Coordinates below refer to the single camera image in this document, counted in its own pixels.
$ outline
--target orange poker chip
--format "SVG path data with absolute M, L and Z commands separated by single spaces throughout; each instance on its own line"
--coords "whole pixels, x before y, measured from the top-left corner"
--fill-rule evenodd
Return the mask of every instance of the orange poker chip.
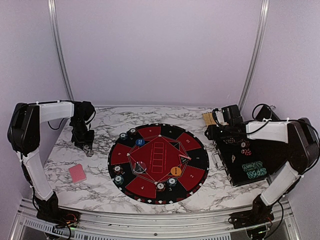
M 182 170 L 181 170 L 180 167 L 175 166 L 175 167 L 171 168 L 171 174 L 172 174 L 173 176 L 180 176 L 181 173 L 182 173 Z

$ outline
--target wooden block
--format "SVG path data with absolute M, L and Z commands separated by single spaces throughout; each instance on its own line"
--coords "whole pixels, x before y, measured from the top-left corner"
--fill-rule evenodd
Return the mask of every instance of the wooden block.
M 205 122 L 207 127 L 209 125 L 216 125 L 216 122 L 215 122 L 214 118 L 212 117 L 212 113 L 211 112 L 203 113 L 202 116 L 203 116 L 204 122 Z

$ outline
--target pink playing card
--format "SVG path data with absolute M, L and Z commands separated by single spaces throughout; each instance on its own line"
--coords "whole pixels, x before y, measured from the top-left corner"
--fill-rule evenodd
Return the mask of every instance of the pink playing card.
M 84 169 L 81 164 L 77 164 L 69 168 L 69 172 L 74 184 L 80 183 L 87 179 Z

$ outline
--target blue poker chip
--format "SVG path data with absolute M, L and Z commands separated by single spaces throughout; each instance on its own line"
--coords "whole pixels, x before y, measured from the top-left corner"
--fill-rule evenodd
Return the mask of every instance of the blue poker chip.
M 142 139 L 142 138 L 137 139 L 137 140 L 135 141 L 135 144 L 136 144 L 137 146 L 139 146 L 139 147 L 145 145 L 145 143 L 146 143 L 145 140 Z

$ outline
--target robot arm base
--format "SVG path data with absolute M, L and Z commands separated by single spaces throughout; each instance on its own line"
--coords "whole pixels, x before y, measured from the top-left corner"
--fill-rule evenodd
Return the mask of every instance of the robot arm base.
M 234 229 L 240 229 L 264 224 L 274 219 L 272 206 L 266 206 L 261 199 L 261 195 L 258 195 L 253 200 L 251 210 L 232 213 L 229 218 L 229 223 L 233 225 Z
M 66 224 L 73 227 L 77 226 L 80 213 L 59 208 L 58 197 L 55 192 L 53 192 L 53 195 L 47 201 L 41 200 L 36 196 L 34 197 L 34 201 L 38 207 L 36 215 L 38 219 L 58 224 L 61 227 L 65 227 Z

